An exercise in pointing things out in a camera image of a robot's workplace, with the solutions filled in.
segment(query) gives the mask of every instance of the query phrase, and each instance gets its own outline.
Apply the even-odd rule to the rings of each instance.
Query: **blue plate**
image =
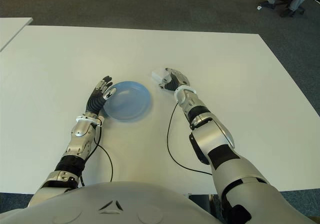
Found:
[[[107,115],[120,121],[133,121],[141,118],[150,106],[150,93],[140,83],[124,81],[111,88],[116,92],[104,104]]]

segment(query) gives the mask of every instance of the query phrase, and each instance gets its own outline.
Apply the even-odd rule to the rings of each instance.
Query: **black cable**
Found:
[[[176,109],[177,106],[178,106],[178,103],[175,105],[175,108],[174,108],[174,110],[172,111],[171,118],[170,118],[170,122],[169,122],[169,126],[168,126],[168,132],[167,132],[167,134],[166,134],[166,135],[167,135],[167,136],[166,136],[166,137],[167,137],[167,139],[166,139],[166,144],[167,144],[167,145],[166,145],[166,146],[167,146],[169,155],[171,156],[172,160],[173,160],[176,164],[178,164],[179,166],[183,167],[184,169],[192,170],[192,171],[195,171],[195,172],[200,172],[200,173],[207,174],[207,175],[212,175],[212,174],[209,173],[209,172],[205,172],[205,171],[201,171],[201,170],[194,170],[194,169],[185,167],[185,166],[181,165],[180,163],[178,163],[178,162],[174,159],[174,157],[171,155],[171,152],[170,152],[170,149],[169,149],[168,137],[169,137],[169,131],[170,131],[170,126],[171,126],[172,117],[173,117],[173,115],[174,115],[174,111],[175,111],[175,109]]]
[[[86,158],[86,160],[85,160],[85,162],[84,163],[86,163],[87,161],[88,161],[88,159],[93,155],[93,153],[95,152],[95,150],[98,148],[98,146],[107,154],[107,156],[108,156],[108,158],[109,158],[109,161],[110,161],[110,163],[111,163],[111,179],[110,179],[110,182],[112,182],[112,179],[113,179],[113,170],[114,170],[114,166],[113,166],[113,164],[112,164],[112,161],[111,161],[111,158],[110,158],[110,156],[109,156],[109,154],[108,154],[108,152],[102,147],[102,146],[100,146],[99,145],[99,143],[100,143],[100,140],[101,140],[101,133],[102,133],[102,127],[100,126],[100,129],[99,129],[99,139],[98,139],[98,141],[96,141],[96,139],[94,138],[93,140],[94,140],[94,143],[96,144],[96,146],[95,146],[95,148],[93,149],[93,151],[88,155],[88,157]],[[80,182],[81,182],[81,185],[82,186],[84,186],[85,184],[84,184],[84,179],[83,179],[83,177],[82,177],[82,175],[80,176]]]
[[[105,153],[106,153],[106,155],[109,157],[109,161],[110,161],[110,164],[111,164],[111,179],[110,179],[110,182],[112,182],[112,178],[113,178],[113,170],[114,170],[114,165],[112,164],[112,161],[111,161],[111,158],[110,158],[110,156],[109,156],[109,154],[108,154],[108,152],[106,151],[106,149],[104,149],[102,146],[100,146],[99,144],[97,144],[97,146],[99,146]]]

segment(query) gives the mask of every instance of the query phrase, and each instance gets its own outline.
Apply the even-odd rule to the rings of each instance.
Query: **white table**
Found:
[[[0,52],[32,18],[0,18]]]
[[[177,166],[166,149],[173,94],[152,81],[158,67],[182,71],[248,158],[279,190],[320,187],[320,118],[259,35],[27,26],[0,53],[0,191],[34,193],[54,170],[89,94],[104,76],[138,81],[152,98],[134,123],[107,119],[102,144],[114,181],[145,181],[179,193],[215,193],[211,176]],[[172,154],[204,171],[180,109]],[[98,149],[86,184],[108,181]]]

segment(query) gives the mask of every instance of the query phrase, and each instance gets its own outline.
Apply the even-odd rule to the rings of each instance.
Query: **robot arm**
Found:
[[[192,147],[198,159],[211,166],[227,223],[313,223],[295,210],[250,161],[234,151],[231,134],[198,98],[188,79],[179,71],[166,70],[168,75],[159,86],[174,91],[192,130]]]
[[[91,151],[91,143],[95,137],[96,127],[103,124],[104,118],[99,111],[116,89],[111,77],[104,77],[90,95],[86,112],[76,118],[77,124],[71,131],[71,141],[55,170],[49,174],[45,182],[32,197],[29,206],[42,202],[58,194],[78,187],[79,179],[85,168],[86,159]]]

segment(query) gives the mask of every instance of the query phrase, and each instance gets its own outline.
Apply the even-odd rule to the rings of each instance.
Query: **gray carpet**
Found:
[[[320,114],[320,5],[306,0],[304,15],[282,19],[284,7],[257,11],[260,1],[0,0],[0,17],[33,17],[32,25],[260,34]],[[320,215],[319,189],[283,195],[303,214]],[[24,207],[29,198],[2,193],[0,211]]]

